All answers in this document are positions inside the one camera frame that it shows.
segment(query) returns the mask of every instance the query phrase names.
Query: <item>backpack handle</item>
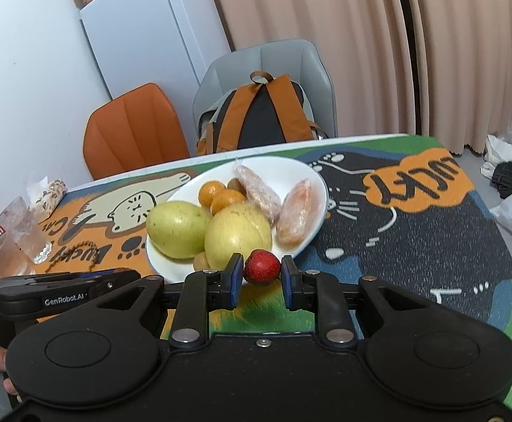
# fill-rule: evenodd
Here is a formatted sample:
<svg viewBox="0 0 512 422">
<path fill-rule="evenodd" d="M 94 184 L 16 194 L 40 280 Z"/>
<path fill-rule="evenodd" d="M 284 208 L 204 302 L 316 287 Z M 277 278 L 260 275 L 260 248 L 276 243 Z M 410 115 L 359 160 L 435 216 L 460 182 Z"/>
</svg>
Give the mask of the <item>backpack handle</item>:
<svg viewBox="0 0 512 422">
<path fill-rule="evenodd" d="M 254 84 L 260 84 L 254 80 L 255 77 L 263 77 L 266 81 L 268 81 L 268 83 L 274 80 L 274 77 L 270 73 L 266 73 L 265 71 L 253 71 L 252 73 L 250 73 L 250 80 Z"/>
</svg>

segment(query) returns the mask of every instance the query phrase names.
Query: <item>green fruit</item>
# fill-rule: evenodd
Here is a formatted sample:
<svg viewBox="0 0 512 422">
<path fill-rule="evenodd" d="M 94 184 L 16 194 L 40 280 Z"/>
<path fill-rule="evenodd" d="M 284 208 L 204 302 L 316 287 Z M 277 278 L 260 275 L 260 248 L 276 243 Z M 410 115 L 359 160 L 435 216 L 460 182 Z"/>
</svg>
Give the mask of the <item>green fruit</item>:
<svg viewBox="0 0 512 422">
<path fill-rule="evenodd" d="M 213 269 L 224 269 L 235 252 L 248 259 L 255 249 L 272 249 L 272 228 L 265 215 L 248 203 L 219 211 L 205 235 L 205 255 Z"/>
<path fill-rule="evenodd" d="M 147 233 L 156 248 L 172 259 L 189 259 L 203 251 L 211 215 L 186 201 L 155 206 L 147 217 Z"/>
</svg>

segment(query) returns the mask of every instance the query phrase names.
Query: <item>brown cord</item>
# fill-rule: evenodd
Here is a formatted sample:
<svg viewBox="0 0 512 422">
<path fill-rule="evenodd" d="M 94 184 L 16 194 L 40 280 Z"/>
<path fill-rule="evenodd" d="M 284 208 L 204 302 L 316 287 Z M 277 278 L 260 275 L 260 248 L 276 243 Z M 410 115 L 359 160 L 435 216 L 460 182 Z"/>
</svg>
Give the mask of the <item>brown cord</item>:
<svg viewBox="0 0 512 422">
<path fill-rule="evenodd" d="M 96 246 L 96 243 L 94 243 L 93 241 L 81 241 L 80 243 L 75 244 L 71 248 L 68 248 L 61 255 L 55 257 L 53 261 L 49 264 L 49 267 L 45 270 L 45 272 L 49 273 L 51 269 L 58 264 L 58 262 L 72 254 L 76 249 L 83 248 L 84 246 L 89 246 L 92 248 L 92 258 L 90 259 L 92 263 L 88 267 L 88 271 L 92 271 L 92 268 L 96 265 L 96 259 L 98 258 L 98 246 Z"/>
</svg>

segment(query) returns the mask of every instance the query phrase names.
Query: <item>brown fruit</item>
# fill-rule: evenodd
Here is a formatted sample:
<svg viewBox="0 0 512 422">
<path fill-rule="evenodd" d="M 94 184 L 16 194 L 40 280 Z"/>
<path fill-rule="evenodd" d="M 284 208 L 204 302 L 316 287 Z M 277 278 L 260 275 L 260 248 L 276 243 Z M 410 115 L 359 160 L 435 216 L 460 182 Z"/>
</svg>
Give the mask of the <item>brown fruit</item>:
<svg viewBox="0 0 512 422">
<path fill-rule="evenodd" d="M 237 178 L 233 178 L 229 181 L 229 184 L 227 184 L 227 189 L 236 190 L 237 192 L 242 193 L 244 196 L 247 195 L 247 190 Z"/>
<path fill-rule="evenodd" d="M 246 197 L 236 190 L 224 189 L 218 192 L 211 203 L 211 214 L 216 215 L 219 211 L 234 203 L 246 201 Z"/>
<path fill-rule="evenodd" d="M 210 180 L 209 182 L 206 182 L 201 186 L 201 189 L 199 189 L 199 204 L 204 207 L 211 207 L 211 203 L 213 203 L 215 195 L 224 189 L 224 184 L 217 180 Z"/>
<path fill-rule="evenodd" d="M 211 269 L 205 252 L 200 252 L 198 255 L 193 257 L 193 269 L 195 271 L 202 271 L 204 269 Z"/>
</svg>

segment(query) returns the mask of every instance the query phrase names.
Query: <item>orange chair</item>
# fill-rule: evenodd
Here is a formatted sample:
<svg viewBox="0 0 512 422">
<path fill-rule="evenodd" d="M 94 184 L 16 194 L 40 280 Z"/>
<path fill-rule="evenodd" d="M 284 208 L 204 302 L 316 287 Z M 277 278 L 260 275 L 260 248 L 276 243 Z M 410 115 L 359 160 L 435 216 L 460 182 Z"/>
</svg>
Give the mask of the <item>orange chair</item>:
<svg viewBox="0 0 512 422">
<path fill-rule="evenodd" d="M 145 84 L 92 113 L 84 160 L 94 179 L 190 156 L 178 116 L 156 84 Z"/>
</svg>

